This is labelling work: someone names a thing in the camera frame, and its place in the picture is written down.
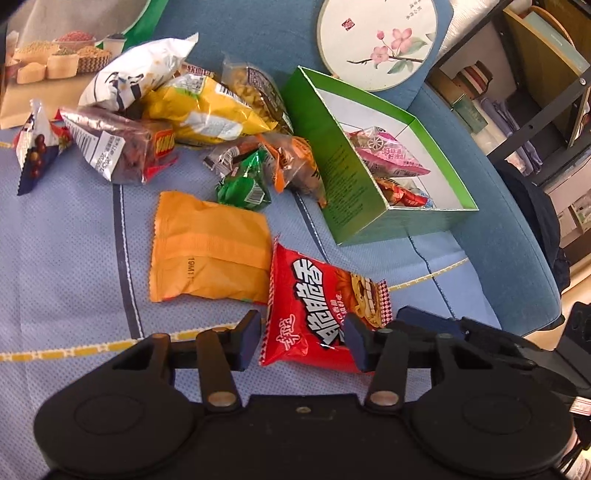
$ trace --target yellow stripe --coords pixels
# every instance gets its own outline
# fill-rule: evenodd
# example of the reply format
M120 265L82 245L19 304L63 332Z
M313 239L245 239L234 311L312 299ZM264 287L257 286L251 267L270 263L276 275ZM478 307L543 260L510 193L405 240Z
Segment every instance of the yellow stripe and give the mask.
M215 327L234 328L236 323L224 323ZM214 327L183 330L181 332L169 333L173 342L193 340L199 333ZM34 360L62 360L74 356L89 356L107 352L121 352L134 346L139 340L129 338L116 342L97 343L95 345L75 346L71 348L56 348L52 350L37 350L35 352L0 352L0 362L31 362Z
M394 285L392 287L388 287L388 291L396 291L402 290L403 288L412 287L418 283L424 282L426 280L431 280L432 278L438 277L439 275L443 275L445 272L449 272L460 265L468 262L468 259L465 258L464 260L460 260L459 262L450 265L449 267L442 268L441 270L437 270L436 272L430 273L429 275L425 275L424 277L415 278L414 280L407 281L405 283L401 283L400 285Z

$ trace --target pink flower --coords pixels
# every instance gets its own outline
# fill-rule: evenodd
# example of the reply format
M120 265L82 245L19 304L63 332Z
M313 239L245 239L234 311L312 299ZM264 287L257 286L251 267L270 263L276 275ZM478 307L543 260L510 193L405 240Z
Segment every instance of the pink flower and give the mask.
M371 54L371 59L375 62L376 67L383 61L388 61L388 47L375 47L374 52Z
M413 45L413 42L410 40L410 37L413 34L413 29L407 28L401 32L399 29L394 28L394 30L392 30L392 34L394 35L392 50L397 50L400 53L408 52L408 49Z

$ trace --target black cloth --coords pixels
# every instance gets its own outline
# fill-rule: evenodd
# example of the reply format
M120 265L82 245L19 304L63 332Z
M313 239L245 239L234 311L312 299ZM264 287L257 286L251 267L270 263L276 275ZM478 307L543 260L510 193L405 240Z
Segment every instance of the black cloth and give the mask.
M552 200L509 162L495 167L530 225L562 293L570 285L570 265L560 248L560 223Z

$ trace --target open box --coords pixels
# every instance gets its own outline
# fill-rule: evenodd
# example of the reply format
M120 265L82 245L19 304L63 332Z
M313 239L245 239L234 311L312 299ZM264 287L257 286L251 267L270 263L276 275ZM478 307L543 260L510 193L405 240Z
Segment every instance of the open box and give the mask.
M298 67L282 90L295 134L310 143L326 186L323 209L339 245L448 230L474 200L449 160L410 113L341 80ZM431 172L412 177L435 208L390 206L345 132L381 127Z

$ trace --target purple cloth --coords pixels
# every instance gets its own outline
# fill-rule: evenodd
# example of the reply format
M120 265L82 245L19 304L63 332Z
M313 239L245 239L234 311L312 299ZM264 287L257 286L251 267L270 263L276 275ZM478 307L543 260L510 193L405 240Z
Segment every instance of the purple cloth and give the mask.
M486 114L489 117L491 117L491 120L495 123L495 125L498 126L507 137L513 135L513 129L511 128L509 123L507 123L507 121L502 117L502 115L500 115L499 112L497 112L494 104L488 98L481 99L480 105L482 109L486 112ZM527 155L523 147L519 147L517 150L515 150L515 152L519 155L519 158L523 161L525 165L525 171L523 172L523 175L528 176L534 171L534 167L531 164L529 156Z
M507 108L507 102L504 100L502 102L493 102L493 105L495 106L496 111L499 112L499 115L505 119L505 121L509 124L513 131L517 132L520 129L520 127L519 124L513 118L513 115L511 115L509 109ZM527 141L523 144L523 149L525 150L525 153L527 153L527 156L530 158L534 168L536 165L542 165L542 159L540 158L538 152L536 151L535 147L532 145L530 141Z

